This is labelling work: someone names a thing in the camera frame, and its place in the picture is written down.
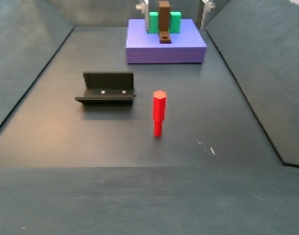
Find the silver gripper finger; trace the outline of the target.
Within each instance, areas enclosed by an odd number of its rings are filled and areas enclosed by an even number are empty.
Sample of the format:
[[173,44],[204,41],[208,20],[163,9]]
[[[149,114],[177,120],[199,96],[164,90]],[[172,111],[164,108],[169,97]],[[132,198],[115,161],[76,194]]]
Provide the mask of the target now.
[[149,30],[149,0],[139,0],[136,9],[141,12],[144,17],[144,28]]
[[211,0],[201,0],[201,23],[200,28],[204,28],[207,14],[215,9],[216,4]]

